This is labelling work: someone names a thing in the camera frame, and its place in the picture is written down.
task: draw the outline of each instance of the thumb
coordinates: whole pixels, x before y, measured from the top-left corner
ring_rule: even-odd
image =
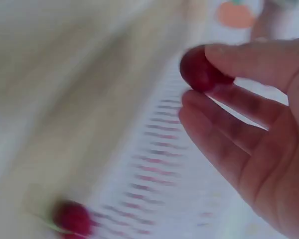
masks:
[[[210,44],[205,54],[224,74],[249,78],[288,94],[291,111],[299,124],[299,39],[238,46]]]
[[[207,59],[232,77],[244,77],[287,93],[299,73],[299,39],[206,45]]]

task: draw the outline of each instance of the green stem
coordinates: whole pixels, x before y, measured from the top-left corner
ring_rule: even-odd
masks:
[[[234,5],[240,5],[243,2],[243,0],[232,0],[232,2]]]

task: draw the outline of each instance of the red berry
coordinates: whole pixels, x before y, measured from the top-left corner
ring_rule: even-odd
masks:
[[[180,74],[191,88],[201,93],[234,82],[234,78],[224,75],[207,60],[204,45],[186,52],[180,62]]]
[[[53,221],[59,228],[73,233],[64,234],[64,236],[67,236],[64,238],[67,239],[82,239],[82,237],[90,235],[93,231],[94,222],[89,211],[76,202],[62,201],[57,205]]]

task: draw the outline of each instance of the skin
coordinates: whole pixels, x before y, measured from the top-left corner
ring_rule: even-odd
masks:
[[[275,27],[283,21],[285,10],[271,0],[264,0],[264,7],[258,16],[250,35],[250,40],[274,39]]]
[[[299,39],[211,44],[207,59],[232,77],[278,88],[289,106],[238,86],[210,93],[263,128],[248,125],[206,95],[183,95],[179,117],[188,135],[253,210],[299,239]]]

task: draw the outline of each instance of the orange shape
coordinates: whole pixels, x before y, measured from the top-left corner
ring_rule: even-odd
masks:
[[[232,28],[251,27],[256,19],[247,5],[232,1],[224,2],[219,6],[217,17],[223,25]]]

